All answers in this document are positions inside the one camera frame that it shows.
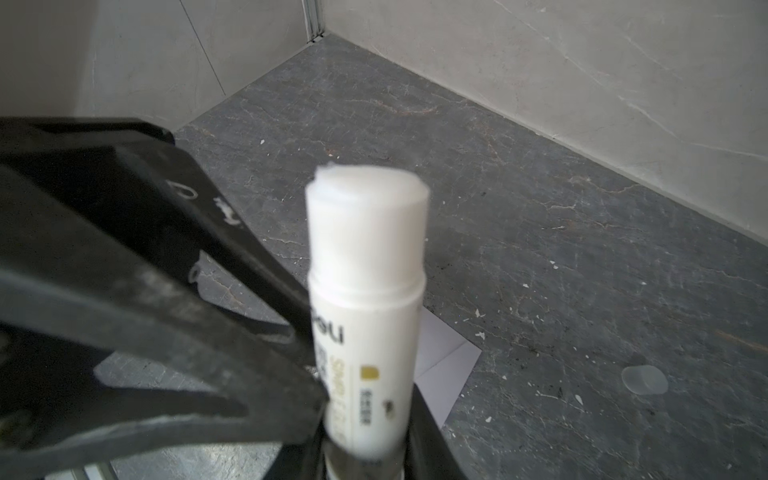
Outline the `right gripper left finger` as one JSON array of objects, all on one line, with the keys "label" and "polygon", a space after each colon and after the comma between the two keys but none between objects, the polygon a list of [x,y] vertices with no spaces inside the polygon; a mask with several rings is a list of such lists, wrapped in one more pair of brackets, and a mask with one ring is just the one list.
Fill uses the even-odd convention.
[{"label": "right gripper left finger", "polygon": [[319,426],[302,444],[283,445],[264,480],[321,480],[325,478],[325,431]]}]

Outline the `white glue stick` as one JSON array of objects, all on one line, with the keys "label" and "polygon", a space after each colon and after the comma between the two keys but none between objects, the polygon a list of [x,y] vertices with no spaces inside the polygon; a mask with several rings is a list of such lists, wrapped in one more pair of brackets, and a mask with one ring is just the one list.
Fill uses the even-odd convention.
[{"label": "white glue stick", "polygon": [[379,461],[409,422],[430,190],[414,173],[319,168],[306,188],[316,365],[325,428],[347,454]]}]

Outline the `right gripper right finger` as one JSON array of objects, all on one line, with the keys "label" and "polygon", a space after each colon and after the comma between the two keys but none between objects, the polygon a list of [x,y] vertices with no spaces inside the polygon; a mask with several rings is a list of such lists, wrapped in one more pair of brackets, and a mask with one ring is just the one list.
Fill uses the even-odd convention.
[{"label": "right gripper right finger", "polygon": [[406,480],[467,480],[417,385],[413,386],[404,464]]}]

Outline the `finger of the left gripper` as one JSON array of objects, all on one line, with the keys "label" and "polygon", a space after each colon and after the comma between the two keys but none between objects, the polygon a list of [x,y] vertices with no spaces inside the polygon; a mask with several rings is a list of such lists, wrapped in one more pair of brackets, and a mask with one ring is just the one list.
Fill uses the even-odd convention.
[{"label": "finger of the left gripper", "polygon": [[1,163],[179,282],[191,281],[193,254],[208,254],[287,323],[225,315],[314,365],[307,289],[169,130],[136,118],[4,117]]},{"label": "finger of the left gripper", "polygon": [[173,446],[297,445],[306,367],[30,180],[1,172],[1,475]]}]

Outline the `grey purple envelope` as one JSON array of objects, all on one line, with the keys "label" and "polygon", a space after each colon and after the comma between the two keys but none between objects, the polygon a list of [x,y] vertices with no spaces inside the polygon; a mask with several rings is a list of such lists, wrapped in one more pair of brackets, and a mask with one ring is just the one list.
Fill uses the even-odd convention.
[{"label": "grey purple envelope", "polygon": [[414,381],[442,428],[481,350],[426,308],[421,311]]}]

